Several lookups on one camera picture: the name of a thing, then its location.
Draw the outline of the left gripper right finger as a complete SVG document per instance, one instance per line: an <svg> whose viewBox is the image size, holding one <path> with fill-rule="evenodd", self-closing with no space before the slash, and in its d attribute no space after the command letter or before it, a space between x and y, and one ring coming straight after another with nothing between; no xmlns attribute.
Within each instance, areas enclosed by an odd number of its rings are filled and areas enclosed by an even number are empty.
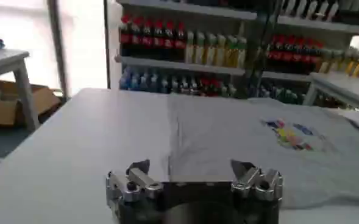
<svg viewBox="0 0 359 224"><path fill-rule="evenodd" d="M255 197L261 201L281 201L283 195L283 177L278 170L262 170L250 162L232 159L230 161L236 180L231 190L242 198Z"/></svg>

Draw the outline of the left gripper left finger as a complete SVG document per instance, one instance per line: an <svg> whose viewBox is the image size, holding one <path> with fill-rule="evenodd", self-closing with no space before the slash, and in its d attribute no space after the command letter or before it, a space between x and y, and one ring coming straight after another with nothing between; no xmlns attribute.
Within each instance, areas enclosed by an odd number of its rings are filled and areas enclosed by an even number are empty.
<svg viewBox="0 0 359 224"><path fill-rule="evenodd" d="M163 184L149 175L150 160L132 163L125 172L110 171L105 179L107 203L124 201L133 203L142 198L157 199Z"/></svg>

